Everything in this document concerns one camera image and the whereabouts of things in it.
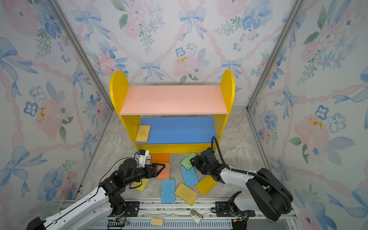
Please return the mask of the green sponge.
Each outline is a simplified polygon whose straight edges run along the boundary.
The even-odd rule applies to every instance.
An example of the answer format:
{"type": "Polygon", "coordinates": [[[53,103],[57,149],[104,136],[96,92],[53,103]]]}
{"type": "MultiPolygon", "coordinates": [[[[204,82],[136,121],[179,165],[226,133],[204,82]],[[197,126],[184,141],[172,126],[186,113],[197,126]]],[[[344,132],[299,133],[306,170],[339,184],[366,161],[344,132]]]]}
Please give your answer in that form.
{"type": "Polygon", "coordinates": [[[191,153],[181,161],[181,165],[188,171],[193,168],[191,160],[197,156],[196,153],[191,153]]]}

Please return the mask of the deep yellow sponge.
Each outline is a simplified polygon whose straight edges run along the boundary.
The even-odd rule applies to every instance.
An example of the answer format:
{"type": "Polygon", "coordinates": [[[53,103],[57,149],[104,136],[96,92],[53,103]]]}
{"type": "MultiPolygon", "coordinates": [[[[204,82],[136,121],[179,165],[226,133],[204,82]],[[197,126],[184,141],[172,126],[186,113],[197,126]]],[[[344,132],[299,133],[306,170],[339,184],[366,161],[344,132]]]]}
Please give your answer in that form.
{"type": "Polygon", "coordinates": [[[217,181],[215,181],[210,175],[206,175],[198,184],[196,184],[195,187],[202,196],[205,196],[215,187],[216,184],[217,181]]]}

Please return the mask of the tan yellow sponge front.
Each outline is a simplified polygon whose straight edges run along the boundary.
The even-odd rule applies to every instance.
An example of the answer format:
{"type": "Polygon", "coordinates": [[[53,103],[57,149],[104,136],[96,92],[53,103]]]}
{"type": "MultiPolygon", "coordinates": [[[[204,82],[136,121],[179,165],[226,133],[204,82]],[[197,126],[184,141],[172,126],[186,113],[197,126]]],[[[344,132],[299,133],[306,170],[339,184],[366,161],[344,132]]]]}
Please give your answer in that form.
{"type": "Polygon", "coordinates": [[[188,205],[193,206],[198,193],[181,183],[175,190],[174,194],[186,202],[188,205]]]}

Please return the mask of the dull yellow sponge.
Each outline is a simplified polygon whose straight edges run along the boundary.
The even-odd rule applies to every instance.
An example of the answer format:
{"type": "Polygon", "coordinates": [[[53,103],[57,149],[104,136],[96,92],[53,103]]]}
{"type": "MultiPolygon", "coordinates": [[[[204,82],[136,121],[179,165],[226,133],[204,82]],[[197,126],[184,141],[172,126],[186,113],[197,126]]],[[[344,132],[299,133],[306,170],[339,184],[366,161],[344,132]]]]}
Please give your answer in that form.
{"type": "Polygon", "coordinates": [[[149,140],[150,130],[150,125],[140,125],[137,131],[135,142],[147,143],[149,140]]]}

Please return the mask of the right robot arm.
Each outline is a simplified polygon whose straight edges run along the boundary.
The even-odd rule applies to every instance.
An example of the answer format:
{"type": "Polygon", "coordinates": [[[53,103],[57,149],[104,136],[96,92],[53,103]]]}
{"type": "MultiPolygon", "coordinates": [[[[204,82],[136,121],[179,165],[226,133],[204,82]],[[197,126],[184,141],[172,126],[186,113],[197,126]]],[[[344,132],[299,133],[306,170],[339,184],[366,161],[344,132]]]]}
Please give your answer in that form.
{"type": "Polygon", "coordinates": [[[227,201],[225,212],[235,217],[246,214],[247,211],[260,211],[270,221],[277,221],[283,214],[292,211],[292,194],[266,168],[258,171],[245,171],[230,167],[222,155],[218,161],[212,148],[204,150],[190,160],[193,167],[203,175],[222,184],[237,185],[249,191],[251,198],[240,196],[235,192],[227,201]]]}

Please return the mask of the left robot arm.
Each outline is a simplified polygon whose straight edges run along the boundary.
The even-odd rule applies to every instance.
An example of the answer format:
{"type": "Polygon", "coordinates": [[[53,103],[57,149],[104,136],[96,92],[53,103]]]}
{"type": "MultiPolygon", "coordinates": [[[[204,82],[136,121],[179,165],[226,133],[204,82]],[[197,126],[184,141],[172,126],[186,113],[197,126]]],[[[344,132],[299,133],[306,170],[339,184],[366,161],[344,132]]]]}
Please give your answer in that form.
{"type": "Polygon", "coordinates": [[[157,177],[165,164],[153,163],[139,168],[134,158],[123,158],[118,170],[101,181],[92,192],[68,208],[46,219],[37,217],[27,225],[28,230],[85,230],[110,215],[120,217],[128,207],[122,197],[127,186],[142,179],[157,177]]]}

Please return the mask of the yellow shelf pink blue boards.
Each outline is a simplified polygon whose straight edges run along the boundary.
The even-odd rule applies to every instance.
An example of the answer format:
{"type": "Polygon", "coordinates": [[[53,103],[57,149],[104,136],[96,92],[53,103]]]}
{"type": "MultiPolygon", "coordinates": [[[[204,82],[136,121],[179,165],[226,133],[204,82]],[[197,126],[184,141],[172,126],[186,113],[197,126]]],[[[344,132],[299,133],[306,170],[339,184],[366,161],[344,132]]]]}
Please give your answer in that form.
{"type": "Polygon", "coordinates": [[[235,76],[220,85],[131,86],[121,71],[110,80],[112,105],[136,149],[150,153],[200,153],[221,140],[235,100],[235,76]],[[140,125],[150,125],[147,143],[135,142],[140,125]]]}

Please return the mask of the light orange sponge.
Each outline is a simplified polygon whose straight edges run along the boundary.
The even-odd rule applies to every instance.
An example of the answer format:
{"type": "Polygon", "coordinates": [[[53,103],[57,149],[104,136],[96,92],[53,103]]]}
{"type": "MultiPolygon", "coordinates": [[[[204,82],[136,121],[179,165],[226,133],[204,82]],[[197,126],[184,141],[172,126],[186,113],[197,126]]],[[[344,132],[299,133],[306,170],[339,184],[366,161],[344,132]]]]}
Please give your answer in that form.
{"type": "Polygon", "coordinates": [[[165,163],[165,168],[160,172],[160,174],[157,176],[157,180],[169,180],[170,179],[170,164],[165,163]]]}

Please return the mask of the bright yellow sponge left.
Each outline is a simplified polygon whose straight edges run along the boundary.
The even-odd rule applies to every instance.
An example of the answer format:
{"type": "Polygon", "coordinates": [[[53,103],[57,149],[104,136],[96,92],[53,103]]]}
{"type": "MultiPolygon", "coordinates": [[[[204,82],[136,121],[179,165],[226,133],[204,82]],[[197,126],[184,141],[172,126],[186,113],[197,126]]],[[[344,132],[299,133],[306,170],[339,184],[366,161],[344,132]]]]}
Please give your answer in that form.
{"type": "Polygon", "coordinates": [[[149,179],[142,179],[141,182],[134,182],[131,187],[134,187],[136,190],[143,192],[148,183],[149,179]]]}

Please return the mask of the dark orange sponge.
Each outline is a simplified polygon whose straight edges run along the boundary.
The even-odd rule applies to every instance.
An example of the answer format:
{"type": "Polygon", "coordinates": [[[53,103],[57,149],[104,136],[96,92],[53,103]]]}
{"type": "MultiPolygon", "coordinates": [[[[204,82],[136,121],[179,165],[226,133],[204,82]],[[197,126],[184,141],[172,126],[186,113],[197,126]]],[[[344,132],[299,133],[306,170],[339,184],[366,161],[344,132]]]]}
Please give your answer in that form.
{"type": "Polygon", "coordinates": [[[169,163],[169,153],[154,153],[151,155],[151,163],[169,163]]]}

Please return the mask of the playing card box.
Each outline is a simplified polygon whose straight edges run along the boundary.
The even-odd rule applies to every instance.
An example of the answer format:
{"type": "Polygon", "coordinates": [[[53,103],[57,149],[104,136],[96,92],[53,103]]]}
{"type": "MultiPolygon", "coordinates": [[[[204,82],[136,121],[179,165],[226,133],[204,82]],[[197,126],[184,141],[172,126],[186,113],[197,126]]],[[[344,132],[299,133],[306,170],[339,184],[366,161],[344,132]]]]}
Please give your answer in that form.
{"type": "Polygon", "coordinates": [[[145,165],[151,165],[151,157],[146,158],[145,165]]]}

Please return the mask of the blue sponge right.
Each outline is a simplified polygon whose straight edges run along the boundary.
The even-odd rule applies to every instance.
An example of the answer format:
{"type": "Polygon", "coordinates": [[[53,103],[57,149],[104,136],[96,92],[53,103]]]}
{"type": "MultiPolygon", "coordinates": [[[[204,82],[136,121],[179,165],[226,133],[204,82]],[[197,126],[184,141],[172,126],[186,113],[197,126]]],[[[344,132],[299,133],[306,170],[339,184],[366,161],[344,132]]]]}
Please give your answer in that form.
{"type": "Polygon", "coordinates": [[[187,187],[198,184],[198,178],[196,176],[194,167],[192,167],[190,170],[186,169],[185,167],[181,167],[181,171],[187,187]]]}

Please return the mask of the blue sponge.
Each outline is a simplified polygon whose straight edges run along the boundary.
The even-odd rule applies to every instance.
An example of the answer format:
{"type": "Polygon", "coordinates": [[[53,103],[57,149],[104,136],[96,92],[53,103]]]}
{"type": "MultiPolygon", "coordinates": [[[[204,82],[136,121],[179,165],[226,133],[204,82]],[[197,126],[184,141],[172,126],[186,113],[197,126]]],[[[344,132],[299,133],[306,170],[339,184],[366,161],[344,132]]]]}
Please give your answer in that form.
{"type": "Polygon", "coordinates": [[[198,178],[196,176],[194,167],[192,167],[190,170],[186,169],[185,167],[181,167],[181,171],[187,187],[198,184],[198,178]]]}
{"type": "Polygon", "coordinates": [[[162,204],[174,204],[175,203],[175,180],[163,180],[162,181],[162,204]]]}

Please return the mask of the blue sponge front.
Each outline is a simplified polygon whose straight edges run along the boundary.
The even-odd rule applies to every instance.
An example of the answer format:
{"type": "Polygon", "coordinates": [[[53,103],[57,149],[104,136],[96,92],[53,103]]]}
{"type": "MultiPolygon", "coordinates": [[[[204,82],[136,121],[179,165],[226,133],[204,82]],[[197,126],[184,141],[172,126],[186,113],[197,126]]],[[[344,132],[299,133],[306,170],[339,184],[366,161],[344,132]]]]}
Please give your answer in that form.
{"type": "Polygon", "coordinates": [[[162,204],[174,204],[175,203],[175,180],[163,180],[162,181],[162,204]]]}

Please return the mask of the small wooden block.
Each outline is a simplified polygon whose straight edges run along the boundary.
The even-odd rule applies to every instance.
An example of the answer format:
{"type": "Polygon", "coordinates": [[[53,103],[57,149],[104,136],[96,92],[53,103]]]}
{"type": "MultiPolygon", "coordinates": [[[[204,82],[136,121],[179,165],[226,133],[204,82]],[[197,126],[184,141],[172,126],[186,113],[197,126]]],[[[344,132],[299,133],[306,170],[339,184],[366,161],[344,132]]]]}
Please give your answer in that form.
{"type": "Polygon", "coordinates": [[[162,218],[151,218],[151,222],[150,224],[152,226],[159,226],[159,227],[162,227],[163,224],[164,224],[164,219],[162,218]]]}

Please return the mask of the metal clip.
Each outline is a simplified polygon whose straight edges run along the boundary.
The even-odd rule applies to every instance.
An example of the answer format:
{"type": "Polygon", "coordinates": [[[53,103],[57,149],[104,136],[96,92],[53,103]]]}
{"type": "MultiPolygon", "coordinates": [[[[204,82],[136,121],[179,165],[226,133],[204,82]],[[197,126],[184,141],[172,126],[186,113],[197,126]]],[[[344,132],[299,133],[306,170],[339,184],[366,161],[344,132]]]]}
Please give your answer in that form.
{"type": "Polygon", "coordinates": [[[195,221],[195,223],[197,225],[200,225],[201,220],[203,219],[203,216],[194,209],[192,209],[190,211],[190,215],[191,215],[192,219],[195,221]]]}

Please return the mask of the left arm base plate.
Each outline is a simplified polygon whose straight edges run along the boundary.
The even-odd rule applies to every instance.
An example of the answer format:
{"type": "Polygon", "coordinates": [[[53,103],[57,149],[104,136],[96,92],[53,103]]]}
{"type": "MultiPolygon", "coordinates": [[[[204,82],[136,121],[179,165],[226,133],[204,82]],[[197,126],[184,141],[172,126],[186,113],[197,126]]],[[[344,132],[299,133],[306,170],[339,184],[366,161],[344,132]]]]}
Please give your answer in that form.
{"type": "Polygon", "coordinates": [[[111,216],[122,218],[122,217],[137,217],[140,209],[139,201],[124,201],[122,203],[113,205],[111,216]]]}

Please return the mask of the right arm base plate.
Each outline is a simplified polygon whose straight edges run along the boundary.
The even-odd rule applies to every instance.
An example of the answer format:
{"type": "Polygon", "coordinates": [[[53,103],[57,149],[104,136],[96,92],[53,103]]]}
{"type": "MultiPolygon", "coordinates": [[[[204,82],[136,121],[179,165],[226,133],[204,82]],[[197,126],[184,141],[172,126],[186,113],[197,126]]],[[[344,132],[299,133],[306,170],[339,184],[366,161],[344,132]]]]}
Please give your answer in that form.
{"type": "Polygon", "coordinates": [[[228,201],[217,201],[215,207],[211,208],[211,212],[216,214],[217,217],[233,217],[233,218],[245,218],[255,217],[254,210],[239,210],[234,203],[228,201]]]}

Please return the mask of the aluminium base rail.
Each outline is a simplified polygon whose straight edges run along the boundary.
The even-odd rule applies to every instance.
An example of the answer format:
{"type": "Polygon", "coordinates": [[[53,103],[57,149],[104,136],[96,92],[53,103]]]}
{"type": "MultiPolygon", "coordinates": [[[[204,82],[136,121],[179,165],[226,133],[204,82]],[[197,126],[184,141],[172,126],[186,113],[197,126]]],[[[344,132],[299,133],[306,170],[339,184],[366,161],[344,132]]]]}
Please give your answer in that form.
{"type": "MultiPolygon", "coordinates": [[[[188,205],[181,199],[176,199],[174,204],[162,204],[158,198],[154,199],[126,199],[128,201],[139,201],[140,209],[137,217],[117,218],[108,216],[103,218],[85,230],[215,230],[215,229],[239,229],[242,230],[246,224],[249,230],[300,230],[301,225],[298,222],[294,212],[283,215],[276,222],[270,221],[260,212],[255,211],[255,217],[233,218],[217,217],[211,212],[217,201],[227,201],[225,198],[199,198],[193,206],[188,205]],[[203,216],[200,225],[197,225],[190,215],[194,209],[203,216]],[[151,218],[163,218],[162,227],[152,226],[151,218]]],[[[61,210],[68,208],[76,203],[77,200],[66,200],[61,210]]]]}

